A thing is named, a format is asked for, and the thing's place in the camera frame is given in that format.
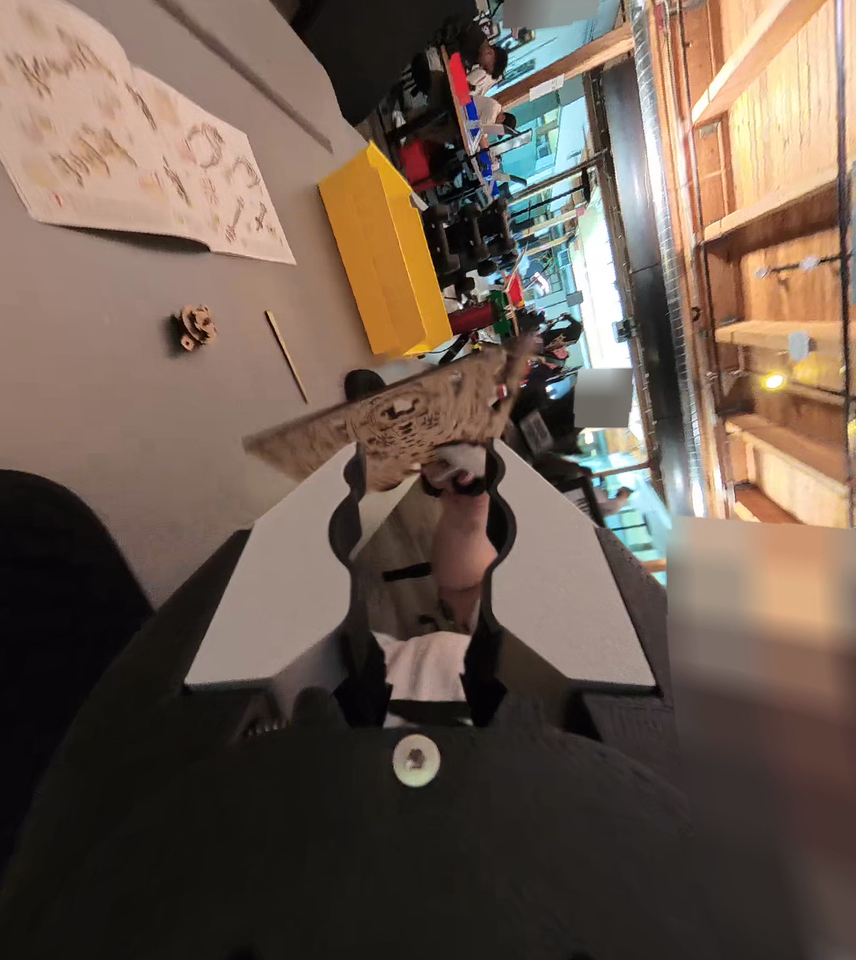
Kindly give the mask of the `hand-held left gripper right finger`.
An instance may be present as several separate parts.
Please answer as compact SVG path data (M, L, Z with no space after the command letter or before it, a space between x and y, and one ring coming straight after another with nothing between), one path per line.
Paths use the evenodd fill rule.
M461 677L472 723L488 726L510 694L558 724L586 697L656 694L600 528L503 440L485 453L496 554Z

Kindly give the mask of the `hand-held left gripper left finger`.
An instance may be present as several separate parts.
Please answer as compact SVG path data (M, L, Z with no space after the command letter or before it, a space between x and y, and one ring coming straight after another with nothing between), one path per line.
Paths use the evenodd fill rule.
M184 685L266 690L291 716L302 691L336 695L352 726L382 726L387 667L352 552L366 456L338 450L252 526Z

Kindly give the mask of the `laser-cut wooden parts sheet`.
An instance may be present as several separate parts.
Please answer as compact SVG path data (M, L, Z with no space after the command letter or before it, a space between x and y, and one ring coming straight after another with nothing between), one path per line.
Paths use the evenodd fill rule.
M359 447L366 490L384 493L415 466L431 462L441 447L500 438L534 356L532 338L489 345L366 398L246 436L242 448L301 482L345 447Z

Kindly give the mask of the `person's right hand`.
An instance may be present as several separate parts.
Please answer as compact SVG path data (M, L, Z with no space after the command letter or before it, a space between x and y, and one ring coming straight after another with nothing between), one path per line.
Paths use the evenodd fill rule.
M445 493L434 530L431 565L438 600L456 632L474 633L482 586L497 550L487 525L491 498Z

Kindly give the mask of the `person's white clothing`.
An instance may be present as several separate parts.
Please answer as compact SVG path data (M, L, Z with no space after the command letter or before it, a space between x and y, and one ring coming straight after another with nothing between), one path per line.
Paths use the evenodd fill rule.
M462 681L471 637L436 630L409 639L374 632L385 658L390 704L466 704Z

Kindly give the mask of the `thin wooden stick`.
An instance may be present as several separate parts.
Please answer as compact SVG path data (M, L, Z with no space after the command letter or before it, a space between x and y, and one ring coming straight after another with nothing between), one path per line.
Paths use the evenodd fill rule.
M271 330L271 332L272 332L272 334L273 334L273 336L274 336L274 339L275 339L275 341L276 341L277 344L278 344L278 348L279 348L279 350L281 351L281 354L282 354L282 356L283 356L283 358L284 358L284 360L285 360L285 363L286 363L287 368L288 368L288 370L289 370L290 376L291 376L291 378L292 378L292 380L293 380L293 382L294 382L294 385L295 385L296 389L298 390L299 395L300 395L301 398L302 398L302 402L304 402L306 405L310 404L309 394L308 394L308 392L307 392L307 390L306 390L306 388L305 388L305 385L304 385L304 383L303 383L303 381L302 381L302 377L301 377L301 375L300 375L300 373L299 373L299 371L298 371L298 369L297 369L297 366L296 366L296 364L295 364L295 362L294 362L294 359L293 359L293 356L292 356L292 354L291 354L291 352L290 352L290 349L289 349L287 343L285 342L285 339L284 339L284 337L283 337L283 335L282 335L282 332L281 332L281 328L280 328L280 326L279 326L279 324L278 324L278 321L277 321L274 313L273 313L271 310L265 310L265 311L264 311L264 316L265 316L266 322L267 322L267 324L268 324L268 326L269 326L269 328L270 328L270 330Z

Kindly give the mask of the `rack of black dumbbells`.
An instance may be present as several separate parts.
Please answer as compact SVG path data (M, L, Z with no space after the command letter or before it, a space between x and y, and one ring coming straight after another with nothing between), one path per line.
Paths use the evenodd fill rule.
M434 204L421 212L421 222L442 292L453 290L464 300L475 289L475 274L487 278L511 273L522 257L511 232L506 197L481 207L476 202L461 207Z

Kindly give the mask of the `yellow plastic bin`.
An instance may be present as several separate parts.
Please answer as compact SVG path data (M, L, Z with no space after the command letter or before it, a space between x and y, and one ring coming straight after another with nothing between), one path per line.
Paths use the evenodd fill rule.
M372 353L413 357L449 341L422 212L386 156L369 142L318 192Z

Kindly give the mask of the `black ribbed cushion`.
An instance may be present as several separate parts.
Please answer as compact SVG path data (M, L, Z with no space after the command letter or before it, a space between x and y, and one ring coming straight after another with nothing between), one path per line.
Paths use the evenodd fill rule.
M81 498L0 470L0 881L73 718L152 613Z

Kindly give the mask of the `small wooden gear assembly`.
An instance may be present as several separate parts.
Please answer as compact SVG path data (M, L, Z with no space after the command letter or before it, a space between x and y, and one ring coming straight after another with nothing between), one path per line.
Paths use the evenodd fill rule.
M170 315L173 342L185 354L217 342L218 328L207 305L185 305Z

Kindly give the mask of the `red crate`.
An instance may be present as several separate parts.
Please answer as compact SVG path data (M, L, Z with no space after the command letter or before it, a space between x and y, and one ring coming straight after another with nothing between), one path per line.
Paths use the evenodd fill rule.
M439 145L432 141L413 139L398 148L401 172L416 193L424 193L440 185L435 163Z

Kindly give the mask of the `printed instruction booklet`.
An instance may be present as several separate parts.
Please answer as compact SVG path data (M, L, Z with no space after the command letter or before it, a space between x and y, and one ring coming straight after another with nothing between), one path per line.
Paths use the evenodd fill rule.
M66 2L0 2L0 161L37 222L296 264L242 130Z

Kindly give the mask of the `silver ventilation duct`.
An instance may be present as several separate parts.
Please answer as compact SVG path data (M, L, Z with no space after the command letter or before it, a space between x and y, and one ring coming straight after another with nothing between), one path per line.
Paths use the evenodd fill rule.
M693 517L706 518L709 513L701 423L697 404L697 390L691 375L689 362L685 328L683 273L675 243L663 149L662 124L659 112L660 101L654 61L653 9L653 2L627 2L628 19L634 41L634 62L655 231L665 286L674 370L681 407L684 460L688 480L688 514Z

